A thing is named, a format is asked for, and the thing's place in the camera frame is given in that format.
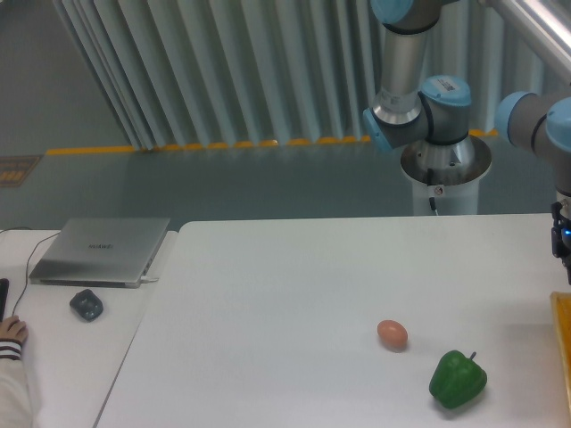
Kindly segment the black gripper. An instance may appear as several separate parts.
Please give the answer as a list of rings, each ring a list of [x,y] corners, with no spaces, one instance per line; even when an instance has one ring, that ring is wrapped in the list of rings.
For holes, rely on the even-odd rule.
[[[550,213],[552,217],[550,232],[552,254],[561,260],[567,271],[567,281],[570,283],[570,196],[557,192],[557,200],[551,204]]]

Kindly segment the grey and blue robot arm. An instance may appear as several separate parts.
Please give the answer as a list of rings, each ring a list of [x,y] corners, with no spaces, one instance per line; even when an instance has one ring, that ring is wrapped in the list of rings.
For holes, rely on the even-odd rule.
[[[401,148],[401,170],[411,182],[418,215],[472,215],[479,184],[492,163],[490,148],[468,131],[468,83],[450,75],[421,78],[428,32],[441,1],[375,1],[386,30],[381,87],[363,113],[373,144]],[[551,205],[553,255],[570,263],[570,92],[515,92],[504,98],[494,126],[510,144],[550,164],[557,199]]]

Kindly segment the person's hand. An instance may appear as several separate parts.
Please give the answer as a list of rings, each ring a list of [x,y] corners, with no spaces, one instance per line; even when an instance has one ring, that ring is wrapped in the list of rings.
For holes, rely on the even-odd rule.
[[[27,325],[18,316],[5,318],[0,324],[0,340],[23,344],[29,335]]]

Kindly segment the white sleeved forearm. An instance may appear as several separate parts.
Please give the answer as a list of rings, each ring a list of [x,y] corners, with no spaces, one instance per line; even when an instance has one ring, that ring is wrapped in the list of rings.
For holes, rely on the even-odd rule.
[[[1,426],[32,427],[28,379],[21,361],[21,343],[1,340]]]

